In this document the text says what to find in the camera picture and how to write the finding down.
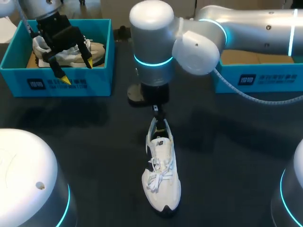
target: black sole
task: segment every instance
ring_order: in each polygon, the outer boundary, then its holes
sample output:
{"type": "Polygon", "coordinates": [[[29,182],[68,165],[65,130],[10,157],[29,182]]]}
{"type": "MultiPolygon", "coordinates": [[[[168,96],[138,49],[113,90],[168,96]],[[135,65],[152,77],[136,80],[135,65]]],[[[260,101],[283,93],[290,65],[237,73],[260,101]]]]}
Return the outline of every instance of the black sole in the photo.
{"type": "Polygon", "coordinates": [[[162,218],[172,218],[176,215],[176,213],[179,210],[179,206],[177,206],[177,208],[175,208],[174,210],[171,210],[168,205],[164,207],[163,211],[158,211],[154,207],[151,208],[157,215],[159,215],[162,218]]]}

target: blue box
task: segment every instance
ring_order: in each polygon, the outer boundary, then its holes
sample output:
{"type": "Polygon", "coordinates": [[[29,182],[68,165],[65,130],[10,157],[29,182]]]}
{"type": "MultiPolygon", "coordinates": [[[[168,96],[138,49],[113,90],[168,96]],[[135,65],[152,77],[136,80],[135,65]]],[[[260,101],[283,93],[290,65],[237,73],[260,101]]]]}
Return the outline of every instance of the blue box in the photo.
{"type": "MultiPolygon", "coordinates": [[[[28,21],[36,29],[35,20],[28,21]]],[[[110,19],[75,19],[73,26],[93,42],[106,45],[104,67],[63,68],[72,85],[55,78],[51,68],[27,69],[32,39],[20,22],[0,65],[0,73],[14,97],[110,96],[115,58],[115,42],[110,19]]]]}
{"type": "MultiPolygon", "coordinates": [[[[303,58],[293,57],[294,63],[259,63],[217,65],[219,73],[238,90],[249,92],[303,91],[303,58]]],[[[214,73],[216,93],[234,93],[214,73]]]]}

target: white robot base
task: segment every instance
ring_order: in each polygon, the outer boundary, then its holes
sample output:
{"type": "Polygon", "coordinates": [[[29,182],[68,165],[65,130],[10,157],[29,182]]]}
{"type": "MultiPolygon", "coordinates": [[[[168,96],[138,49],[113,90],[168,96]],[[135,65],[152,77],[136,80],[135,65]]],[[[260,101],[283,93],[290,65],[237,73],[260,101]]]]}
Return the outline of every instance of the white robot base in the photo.
{"type": "Polygon", "coordinates": [[[276,227],[303,227],[303,140],[294,158],[282,173],[271,200],[271,216],[276,227]]]}
{"type": "Polygon", "coordinates": [[[51,148],[36,135],[0,129],[0,226],[75,227],[76,202],[51,148]]]}

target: logo on box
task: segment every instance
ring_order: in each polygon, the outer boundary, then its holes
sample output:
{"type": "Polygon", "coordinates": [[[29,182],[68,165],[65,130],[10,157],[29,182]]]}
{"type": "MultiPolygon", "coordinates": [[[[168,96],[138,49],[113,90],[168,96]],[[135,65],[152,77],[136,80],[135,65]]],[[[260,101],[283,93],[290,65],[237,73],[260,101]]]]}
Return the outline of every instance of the logo on box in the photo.
{"type": "Polygon", "coordinates": [[[42,79],[27,79],[28,85],[32,90],[45,90],[42,79]]]}
{"type": "Polygon", "coordinates": [[[255,74],[242,74],[240,76],[238,85],[253,85],[255,82],[255,74]]]}

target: robotic arm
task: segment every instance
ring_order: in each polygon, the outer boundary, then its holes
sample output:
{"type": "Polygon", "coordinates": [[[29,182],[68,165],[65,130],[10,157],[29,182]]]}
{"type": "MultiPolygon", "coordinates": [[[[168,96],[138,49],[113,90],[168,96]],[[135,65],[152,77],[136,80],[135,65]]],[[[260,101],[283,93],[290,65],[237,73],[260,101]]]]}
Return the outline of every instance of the robotic arm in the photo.
{"type": "Polygon", "coordinates": [[[79,28],[72,26],[65,15],[59,14],[58,9],[61,6],[61,0],[0,0],[0,17],[9,16],[16,7],[31,37],[41,35],[51,48],[50,52],[43,54],[43,60],[50,64],[58,79],[70,85],[55,55],[78,45],[81,56],[90,69],[92,55],[79,28]],[[25,16],[37,21],[38,33],[34,33],[25,16]]]}
{"type": "Polygon", "coordinates": [[[175,17],[163,1],[146,0],[132,8],[130,21],[141,93],[152,105],[168,100],[162,95],[168,93],[173,58],[185,71],[205,75],[226,49],[303,55],[303,10],[207,6],[187,20],[175,17]]]}

